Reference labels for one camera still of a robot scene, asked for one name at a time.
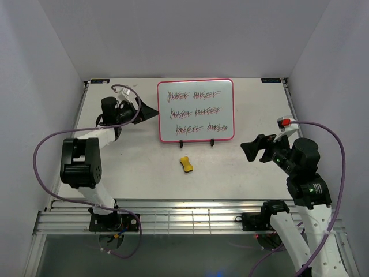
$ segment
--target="gray floor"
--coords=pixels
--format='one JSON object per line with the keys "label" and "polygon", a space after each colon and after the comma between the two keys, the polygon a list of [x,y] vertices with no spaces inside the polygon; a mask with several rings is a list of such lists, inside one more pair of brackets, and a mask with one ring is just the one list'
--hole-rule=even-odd
{"label": "gray floor", "polygon": [[[136,235],[125,237],[119,253],[131,251]],[[254,246],[237,248],[229,243]],[[248,276],[268,252],[254,235],[146,235],[136,255],[120,260],[99,251],[96,235],[48,235],[37,277],[44,276]],[[267,258],[253,277],[292,276],[286,251]]]}

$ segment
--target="cable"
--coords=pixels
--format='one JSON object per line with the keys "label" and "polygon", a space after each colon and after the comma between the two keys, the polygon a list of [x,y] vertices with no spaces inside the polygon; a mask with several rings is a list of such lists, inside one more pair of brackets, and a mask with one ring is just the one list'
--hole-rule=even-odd
{"label": "cable", "polygon": [[[342,143],[342,141],[340,140],[340,138],[338,137],[338,135],[333,132],[331,129],[329,129],[328,127],[319,124],[319,123],[315,123],[315,122],[310,122],[310,121],[292,121],[291,124],[306,124],[306,125],[314,125],[320,128],[325,129],[326,131],[328,131],[338,142],[339,146],[340,146],[340,150],[341,150],[341,156],[342,156],[342,173],[341,173],[341,184],[340,184],[340,191],[338,193],[338,199],[337,199],[337,205],[336,205],[336,210],[333,213],[332,219],[330,221],[330,223],[328,224],[328,228],[327,228],[327,232],[330,232],[333,228],[334,223],[337,220],[337,216],[338,216],[338,212],[340,210],[341,207],[341,202],[342,202],[342,195],[344,192],[344,186],[345,186],[345,176],[346,176],[346,154],[345,154],[345,148],[344,145]],[[318,255],[318,253],[320,252],[320,250],[322,250],[325,242],[328,239],[328,234],[323,235],[323,239],[321,241],[321,243],[318,245],[318,247],[316,248],[316,250],[314,251],[314,253],[311,255],[311,257],[307,260],[307,262],[305,263],[305,265],[300,268],[300,270],[298,270],[298,272],[296,272],[295,277],[298,277],[300,274],[302,274],[306,268],[309,267],[309,265],[312,263],[312,261],[315,259],[315,257]]]}
{"label": "cable", "polygon": [[[299,224],[297,224],[297,227],[301,226],[303,224],[303,222],[300,222]],[[302,230],[301,235],[303,235],[305,232],[305,228]],[[275,248],[273,251],[269,252],[267,255],[265,255],[263,258],[261,258],[260,260],[257,261],[256,264],[254,264],[254,266],[251,268],[250,273],[248,274],[248,277],[252,277],[254,271],[257,269],[257,267],[269,256],[271,256],[272,254],[279,252],[280,249],[283,247],[284,245],[281,244],[280,246],[278,246],[277,248]]]}
{"label": "cable", "polygon": [[[57,195],[56,193],[50,191],[46,186],[45,184],[43,183],[43,181],[41,180],[41,177],[40,177],[40,174],[39,174],[39,171],[37,169],[37,153],[41,147],[41,145],[47,141],[48,139],[52,138],[52,137],[55,137],[59,134],[65,134],[65,133],[72,133],[72,132],[81,132],[81,131],[92,131],[92,130],[99,130],[99,129],[109,129],[109,128],[118,128],[118,127],[122,127],[122,126],[125,126],[125,125],[128,125],[130,123],[132,123],[137,117],[138,117],[138,113],[140,112],[140,109],[141,109],[141,99],[140,97],[138,96],[138,94],[136,93],[136,91],[130,87],[128,87],[127,85],[120,85],[120,84],[116,84],[116,85],[112,85],[111,86],[111,89],[114,90],[115,87],[122,87],[122,88],[126,88],[126,89],[129,89],[130,91],[132,91],[136,97],[137,97],[137,102],[138,102],[138,109],[137,109],[137,112],[136,114],[134,115],[134,117],[126,122],[126,123],[123,123],[123,124],[117,124],[117,125],[111,125],[111,126],[100,126],[100,127],[91,127],[91,128],[81,128],[81,129],[71,129],[71,130],[64,130],[64,131],[58,131],[58,132],[55,132],[55,133],[52,133],[52,134],[49,134],[48,136],[46,136],[44,139],[42,139],[38,145],[36,146],[35,148],[35,151],[33,152],[33,157],[32,157],[32,163],[33,163],[33,170],[35,172],[35,176],[36,176],[36,179],[37,181],[39,182],[40,186],[42,187],[42,189],[47,192],[48,194],[50,194],[52,197],[55,197],[57,199],[60,199],[62,201],[65,201],[65,202],[71,202],[71,203],[77,203],[77,204],[85,204],[85,205],[90,205],[90,206],[96,206],[94,203],[90,203],[88,201],[82,201],[82,200],[73,200],[73,199],[68,199],[68,198],[65,198],[65,197],[61,197],[59,195]],[[118,258],[121,258],[121,259],[128,259],[130,257],[132,257],[136,251],[138,250],[138,248],[140,247],[140,244],[141,244],[141,240],[142,240],[142,226],[141,226],[141,222],[140,222],[140,219],[138,218],[138,216],[131,212],[131,211],[128,211],[126,209],[115,209],[115,208],[108,208],[108,207],[104,207],[104,206],[98,206],[99,208],[101,209],[104,209],[106,211],[116,211],[116,212],[124,212],[126,214],[130,214],[131,216],[133,216],[135,218],[135,220],[138,222],[138,227],[139,227],[139,230],[140,230],[140,238],[138,240],[138,244],[136,246],[136,248],[130,253],[128,254],[127,256],[122,256],[120,254],[117,254],[117,253],[114,253],[108,249],[104,249],[104,251],[108,252],[109,254],[112,254]]]}

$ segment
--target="whiteboard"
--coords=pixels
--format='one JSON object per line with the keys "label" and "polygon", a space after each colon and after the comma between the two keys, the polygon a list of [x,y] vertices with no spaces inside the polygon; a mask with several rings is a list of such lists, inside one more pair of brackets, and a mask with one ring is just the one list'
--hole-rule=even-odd
{"label": "whiteboard", "polygon": [[163,81],[157,85],[160,140],[229,140],[235,135],[231,79]]}

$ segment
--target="black sticker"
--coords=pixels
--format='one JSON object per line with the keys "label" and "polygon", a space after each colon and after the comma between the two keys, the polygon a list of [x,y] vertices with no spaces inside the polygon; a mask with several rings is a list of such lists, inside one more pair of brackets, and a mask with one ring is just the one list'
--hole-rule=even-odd
{"label": "black sticker", "polygon": [[279,78],[261,78],[262,83],[281,83],[281,79]]}
{"label": "black sticker", "polygon": [[92,79],[90,84],[109,84],[110,79]]}

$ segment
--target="red whiteboard frame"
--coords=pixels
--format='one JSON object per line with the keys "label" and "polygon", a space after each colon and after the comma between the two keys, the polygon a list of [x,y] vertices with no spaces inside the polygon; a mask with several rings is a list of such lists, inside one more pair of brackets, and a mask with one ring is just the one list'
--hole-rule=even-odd
{"label": "red whiteboard frame", "polygon": [[[161,81],[156,86],[156,95],[157,95],[157,110],[159,112],[159,138],[162,143],[178,143],[180,140],[171,140],[165,141],[161,139],[161,129],[160,129],[160,105],[159,105],[159,85],[162,83],[179,83],[179,82],[194,82],[194,81],[221,81],[221,80],[228,80],[231,81],[232,84],[232,116],[233,116],[233,135],[229,138],[215,138],[214,141],[224,141],[224,140],[231,140],[235,137],[235,90],[234,90],[234,83],[233,80],[230,78],[216,78],[216,79],[195,79],[195,80],[175,80],[175,81]],[[208,140],[182,140],[184,143],[194,143],[196,141],[211,141],[211,138]]]}

